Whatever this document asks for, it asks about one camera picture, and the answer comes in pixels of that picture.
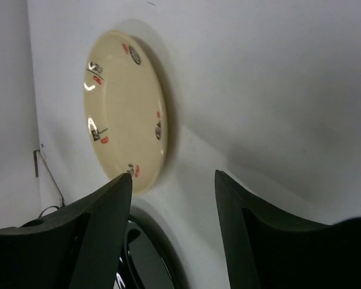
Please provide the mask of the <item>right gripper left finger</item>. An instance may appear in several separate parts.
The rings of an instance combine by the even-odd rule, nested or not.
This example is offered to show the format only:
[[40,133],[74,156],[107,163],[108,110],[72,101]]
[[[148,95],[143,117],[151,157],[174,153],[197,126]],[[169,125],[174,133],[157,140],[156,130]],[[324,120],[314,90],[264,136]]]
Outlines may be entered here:
[[113,288],[131,199],[124,173],[53,213],[0,229],[0,288]]

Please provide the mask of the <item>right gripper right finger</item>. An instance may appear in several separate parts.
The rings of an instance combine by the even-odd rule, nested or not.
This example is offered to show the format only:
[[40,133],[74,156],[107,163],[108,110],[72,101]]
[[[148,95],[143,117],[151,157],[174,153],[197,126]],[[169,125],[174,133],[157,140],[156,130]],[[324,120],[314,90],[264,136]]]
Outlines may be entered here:
[[223,171],[215,173],[215,198],[232,288],[361,288],[361,217],[310,221]]

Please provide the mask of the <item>cream plate small flowers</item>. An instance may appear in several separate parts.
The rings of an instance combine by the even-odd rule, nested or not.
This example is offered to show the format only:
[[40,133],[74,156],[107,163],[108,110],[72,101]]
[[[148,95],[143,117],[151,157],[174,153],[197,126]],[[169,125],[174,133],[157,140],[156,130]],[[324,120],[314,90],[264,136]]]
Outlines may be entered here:
[[147,192],[164,166],[168,121],[157,74],[130,35],[110,30],[95,41],[85,65],[83,102],[107,177],[128,173],[133,194]]

